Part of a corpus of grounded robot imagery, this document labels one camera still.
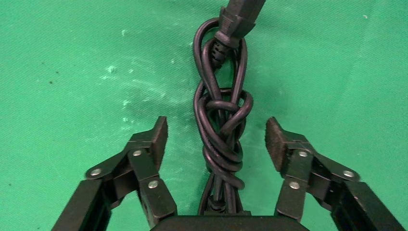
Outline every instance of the silver bolt head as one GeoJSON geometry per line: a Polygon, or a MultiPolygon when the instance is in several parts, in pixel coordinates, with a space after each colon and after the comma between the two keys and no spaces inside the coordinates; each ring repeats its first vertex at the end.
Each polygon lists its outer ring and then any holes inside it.
{"type": "Polygon", "coordinates": [[[299,152],[300,156],[306,157],[307,156],[307,152],[299,152]]]}
{"type": "Polygon", "coordinates": [[[141,155],[141,151],[140,151],[140,150],[134,151],[134,152],[133,152],[133,155],[134,155],[134,156],[141,155]]]}
{"type": "Polygon", "coordinates": [[[299,183],[298,183],[298,182],[295,182],[295,181],[290,182],[290,183],[289,183],[289,186],[290,186],[291,188],[293,188],[293,189],[299,189],[299,188],[300,188],[299,183]]]}
{"type": "Polygon", "coordinates": [[[96,176],[99,175],[102,172],[102,170],[100,168],[94,169],[90,172],[91,176],[96,176]]]}
{"type": "Polygon", "coordinates": [[[154,189],[154,188],[156,188],[157,187],[157,185],[159,184],[159,182],[158,181],[156,181],[156,180],[152,180],[152,181],[150,181],[149,182],[149,185],[148,185],[148,187],[150,188],[150,189],[154,189]]]}
{"type": "Polygon", "coordinates": [[[354,173],[352,173],[352,172],[350,172],[350,171],[347,171],[347,170],[343,171],[343,174],[344,174],[346,177],[354,177],[354,173]]]}

